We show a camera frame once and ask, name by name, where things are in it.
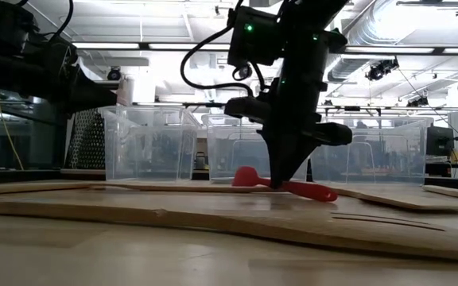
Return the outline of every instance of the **clear plastic bin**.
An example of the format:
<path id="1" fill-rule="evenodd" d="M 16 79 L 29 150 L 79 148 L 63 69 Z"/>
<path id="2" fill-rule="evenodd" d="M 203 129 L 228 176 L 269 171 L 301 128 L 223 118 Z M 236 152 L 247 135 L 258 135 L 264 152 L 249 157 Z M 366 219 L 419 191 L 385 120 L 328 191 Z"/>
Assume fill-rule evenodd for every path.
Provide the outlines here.
<path id="1" fill-rule="evenodd" d="M 200 125 L 182 107 L 109 106 L 107 180 L 190 180 Z"/>
<path id="2" fill-rule="evenodd" d="M 321 146 L 311 155 L 312 179 L 333 183 L 423 184 L 431 118 L 338 118 L 351 127 L 350 145 Z"/>
<path id="3" fill-rule="evenodd" d="M 208 127 L 208 160 L 210 181 L 230 184 L 241 166 L 254 167 L 259 176 L 270 178 L 268 148 L 256 130 L 262 126 L 224 114 L 207 114 L 202 117 Z M 307 178 L 307 161 L 298 169 L 292 180 Z"/>

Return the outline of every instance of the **red silicone spatula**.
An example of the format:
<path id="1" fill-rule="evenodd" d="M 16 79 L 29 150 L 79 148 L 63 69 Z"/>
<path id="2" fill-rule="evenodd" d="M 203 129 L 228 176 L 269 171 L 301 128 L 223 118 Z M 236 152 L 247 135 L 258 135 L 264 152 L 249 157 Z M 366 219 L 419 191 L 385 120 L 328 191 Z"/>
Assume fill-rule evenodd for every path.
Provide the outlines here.
<path id="1" fill-rule="evenodd" d="M 259 177 L 257 171 L 252 167 L 240 167 L 236 171 L 235 179 L 232 181 L 234 187 L 253 187 L 257 185 L 269 186 L 271 181 Z M 299 195 L 320 202 L 333 202 L 339 196 L 330 187 L 318 184 L 301 182 L 284 182 L 282 188 L 294 195 Z"/>

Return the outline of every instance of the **wire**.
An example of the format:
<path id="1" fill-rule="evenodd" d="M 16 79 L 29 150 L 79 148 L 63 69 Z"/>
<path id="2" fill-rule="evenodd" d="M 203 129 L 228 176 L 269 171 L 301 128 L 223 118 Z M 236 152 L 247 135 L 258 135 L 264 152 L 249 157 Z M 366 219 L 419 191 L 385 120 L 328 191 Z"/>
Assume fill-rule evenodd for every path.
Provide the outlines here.
<path id="1" fill-rule="evenodd" d="M 401 73 L 402 77 L 404 77 L 404 79 L 405 79 L 406 82 L 409 84 L 409 86 L 410 86 L 411 88 L 413 88 L 414 92 L 415 92 L 418 96 L 423 96 L 423 95 L 421 95 L 420 92 L 418 92 L 418 90 L 413 86 L 413 84 L 409 81 L 409 79 L 407 78 L 407 76 L 404 75 L 404 73 L 401 71 L 401 69 L 398 68 L 397 70 Z M 443 120 L 444 122 L 446 122 L 446 124 L 448 124 L 448 127 L 452 128 L 452 129 L 453 129 L 455 132 L 457 132 L 457 134 L 458 134 L 458 131 L 457 131 L 455 128 L 453 128 L 453 126 L 448 122 L 448 120 L 444 119 L 443 116 L 441 116 L 441 114 L 439 114 L 439 113 L 437 112 L 437 110 L 436 110 L 434 107 L 430 106 L 430 104 L 428 105 L 428 107 L 430 107 L 430 109 L 432 109 L 432 110 L 434 111 L 434 113 L 436 113 L 437 116 L 439 116 L 439 117 L 441 118 L 441 120 Z"/>
<path id="2" fill-rule="evenodd" d="M 414 92 L 416 92 L 416 94 L 417 94 L 418 96 L 422 96 L 422 95 L 420 95 L 420 92 L 418 92 L 418 90 L 417 90 L 416 88 L 414 88 L 413 84 L 409 81 L 409 79 L 407 78 L 407 76 L 404 75 L 404 73 L 401 71 L 400 68 L 398 68 L 398 71 L 399 71 L 399 72 L 401 73 L 401 75 L 404 77 L 404 79 L 406 80 L 406 82 L 411 86 L 411 88 L 413 88 Z M 444 122 L 446 122 L 446 124 L 448 124 L 448 127 L 450 127 L 453 131 L 455 131 L 455 132 L 458 134 L 457 129 L 455 129 L 455 128 L 448 122 L 448 120 L 444 119 L 444 118 L 441 116 L 441 114 L 437 113 L 437 110 L 436 110 L 435 108 L 433 108 L 433 107 L 430 106 L 430 105 L 429 105 L 429 107 L 430 107 L 430 109 L 432 109 L 432 110 L 437 114 L 437 116 L 439 116 Z"/>
<path id="3" fill-rule="evenodd" d="M 264 83 L 264 76 L 262 76 L 262 72 L 261 72 L 261 70 L 259 69 L 259 66 L 258 66 L 254 61 L 251 61 L 250 64 L 251 64 L 252 67 L 254 68 L 255 73 L 258 75 L 258 79 L 259 79 L 259 88 L 261 89 L 261 91 L 264 91 L 264 89 L 267 88 L 267 86 L 266 86 L 265 83 Z"/>
<path id="4" fill-rule="evenodd" d="M 243 3 L 243 0 L 238 0 L 234 13 L 238 12 L 238 8 L 242 5 L 242 3 Z M 224 29 L 221 29 L 219 32 L 214 33 L 211 36 L 207 37 L 206 39 L 202 40 L 193 49 L 188 51 L 187 54 L 184 56 L 183 60 L 181 61 L 180 74 L 181 74 L 181 78 L 183 79 L 183 81 L 185 81 L 190 87 L 194 87 L 196 89 L 201 89 L 201 90 L 217 89 L 217 88 L 225 88 L 225 87 L 240 87 L 246 90 L 246 93 L 249 97 L 254 97 L 254 93 L 252 92 L 252 89 L 244 83 L 221 83 L 221 84 L 205 86 L 202 84 L 193 83 L 192 81 L 187 79 L 186 75 L 184 74 L 184 68 L 187 65 L 187 61 L 188 59 L 190 59 L 190 57 L 194 53 L 198 52 L 201 48 L 203 48 L 205 44 L 212 42 L 215 39 L 224 35 L 225 33 L 229 32 L 234 26 L 235 26 L 235 18 L 232 19 L 231 22 L 227 24 L 227 27 L 225 27 Z"/>
<path id="5" fill-rule="evenodd" d="M 10 143 L 10 146 L 12 147 L 12 150 L 14 151 L 14 155 L 17 158 L 17 161 L 19 162 L 19 166 L 21 167 L 21 170 L 24 170 L 24 167 L 22 166 L 21 158 L 19 157 L 19 154 L 17 153 L 17 150 L 15 149 L 14 142 L 12 141 L 12 137 L 10 136 L 10 132 L 8 131 L 8 127 L 6 127 L 6 122 L 5 122 L 5 118 L 3 117 L 1 103 L 0 103 L 0 115 L 1 115 L 1 121 L 3 122 L 3 127 L 5 127 L 6 136 L 8 137 L 8 142 Z"/>
<path id="6" fill-rule="evenodd" d="M 70 20 L 72 19 L 73 16 L 73 0 L 68 0 L 69 7 L 68 7 L 68 15 L 67 18 L 64 20 L 63 25 L 54 33 L 54 35 L 50 38 L 49 44 L 54 42 L 56 38 L 61 36 L 61 33 L 67 28 L 68 23 L 70 23 Z"/>
<path id="7" fill-rule="evenodd" d="M 21 0 L 19 3 L 15 4 L 15 5 L 22 7 L 22 6 L 26 5 L 27 3 L 28 3 L 28 0 Z"/>

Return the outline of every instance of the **ceiling duct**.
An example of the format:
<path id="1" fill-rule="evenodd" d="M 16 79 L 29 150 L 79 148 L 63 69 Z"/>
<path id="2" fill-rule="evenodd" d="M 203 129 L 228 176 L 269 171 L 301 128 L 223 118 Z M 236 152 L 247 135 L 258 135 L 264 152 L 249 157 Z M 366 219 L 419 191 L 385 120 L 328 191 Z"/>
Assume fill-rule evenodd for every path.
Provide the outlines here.
<path id="1" fill-rule="evenodd" d="M 405 15 L 397 7 L 398 0 L 377 0 L 347 33 L 349 45 L 394 45 L 410 35 L 417 27 L 413 21 L 404 21 Z M 343 82 L 366 65 L 369 59 L 343 59 L 333 55 L 327 66 L 331 82 Z"/>

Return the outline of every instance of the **wooden table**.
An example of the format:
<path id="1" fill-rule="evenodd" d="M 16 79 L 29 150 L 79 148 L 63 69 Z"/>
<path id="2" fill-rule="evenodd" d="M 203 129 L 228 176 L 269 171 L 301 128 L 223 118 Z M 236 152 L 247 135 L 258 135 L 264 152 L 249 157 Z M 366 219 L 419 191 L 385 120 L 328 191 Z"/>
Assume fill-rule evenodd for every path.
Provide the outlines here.
<path id="1" fill-rule="evenodd" d="M 115 190 L 68 200 L 132 200 Z M 43 192 L 54 196 L 60 191 Z M 311 204 L 280 194 L 202 194 L 184 205 L 270 210 Z M 458 213 L 418 213 L 341 197 L 331 210 L 458 228 Z M 314 249 L 201 230 L 0 216 L 0 285 L 458 285 L 458 263 Z"/>

